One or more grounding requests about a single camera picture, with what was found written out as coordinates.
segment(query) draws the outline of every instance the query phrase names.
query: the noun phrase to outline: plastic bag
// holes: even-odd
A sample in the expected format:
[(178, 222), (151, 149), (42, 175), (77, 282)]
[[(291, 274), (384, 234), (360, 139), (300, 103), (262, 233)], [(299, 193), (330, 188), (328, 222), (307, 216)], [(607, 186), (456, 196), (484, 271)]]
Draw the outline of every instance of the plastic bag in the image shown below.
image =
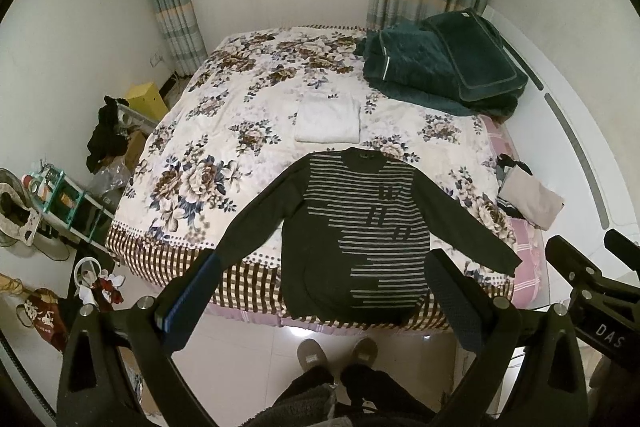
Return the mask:
[(131, 172), (124, 164), (124, 156), (118, 156), (111, 164), (103, 167), (94, 174), (94, 179), (89, 184), (89, 192), (97, 198), (102, 195), (124, 187), (131, 177)]

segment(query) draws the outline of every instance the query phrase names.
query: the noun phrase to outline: sweater sleeve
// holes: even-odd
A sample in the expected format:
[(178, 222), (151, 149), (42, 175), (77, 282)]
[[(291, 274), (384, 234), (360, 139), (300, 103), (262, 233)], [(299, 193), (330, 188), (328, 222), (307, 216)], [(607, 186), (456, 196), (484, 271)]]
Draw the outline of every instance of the sweater sleeve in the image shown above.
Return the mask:
[(308, 155), (283, 171), (226, 228), (216, 247), (223, 269), (238, 263), (271, 237), (298, 209), (308, 182)]
[(476, 263), (514, 277), (522, 262), (516, 253), (417, 169), (412, 196), (437, 237)]

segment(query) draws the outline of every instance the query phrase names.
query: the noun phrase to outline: black pants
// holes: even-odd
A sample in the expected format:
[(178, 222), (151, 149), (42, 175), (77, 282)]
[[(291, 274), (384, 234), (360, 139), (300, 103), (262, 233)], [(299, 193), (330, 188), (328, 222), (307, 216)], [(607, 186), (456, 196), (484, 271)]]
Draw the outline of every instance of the black pants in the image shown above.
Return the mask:
[[(436, 414), (417, 401), (384, 371), (375, 371), (367, 365), (353, 363), (343, 369), (340, 380), (347, 390), (351, 407), (338, 404), (336, 406), (338, 415), (351, 417), (354, 411), (361, 413), (364, 400), (373, 402), (379, 412), (415, 416), (425, 422), (431, 421)], [(292, 381), (276, 403), (324, 383), (334, 383), (334, 377), (326, 367), (316, 365)]]

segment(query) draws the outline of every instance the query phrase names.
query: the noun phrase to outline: person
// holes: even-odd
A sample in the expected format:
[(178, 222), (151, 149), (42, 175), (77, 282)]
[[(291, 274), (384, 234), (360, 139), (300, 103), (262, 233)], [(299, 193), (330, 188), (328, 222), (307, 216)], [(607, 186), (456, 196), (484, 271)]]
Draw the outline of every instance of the person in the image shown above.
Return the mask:
[(351, 404), (336, 402), (334, 376), (320, 344), (305, 339), (298, 346), (304, 373), (295, 378), (273, 406), (243, 427), (426, 427), (436, 413), (416, 400), (384, 371), (372, 368), (378, 346), (370, 337), (356, 344), (340, 372)]

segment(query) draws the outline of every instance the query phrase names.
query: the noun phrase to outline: floral blanket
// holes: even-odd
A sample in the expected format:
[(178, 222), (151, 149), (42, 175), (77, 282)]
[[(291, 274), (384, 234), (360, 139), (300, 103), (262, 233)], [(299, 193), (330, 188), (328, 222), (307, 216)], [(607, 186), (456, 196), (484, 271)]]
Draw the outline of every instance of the floral blanket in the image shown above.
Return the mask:
[[(510, 222), (495, 204), (495, 156), (482, 118), (391, 100), (370, 88), (362, 59), (353, 55), (363, 36), (359, 30), (299, 27), (225, 39), (149, 137), (115, 214), (111, 250), (152, 283), (166, 285), (183, 273), (287, 166), (327, 149), (293, 138), (298, 106), (310, 92), (327, 98), (350, 94), (360, 103), (361, 147), (416, 166), (514, 247)], [(329, 150), (348, 146), (332, 144)], [(280, 240), (278, 229), (227, 270), (213, 302), (286, 317), (279, 290)], [(510, 295), (507, 276), (437, 238), (431, 244), (444, 248), (492, 295)], [(433, 297), (425, 295), (422, 318), (436, 309)]]

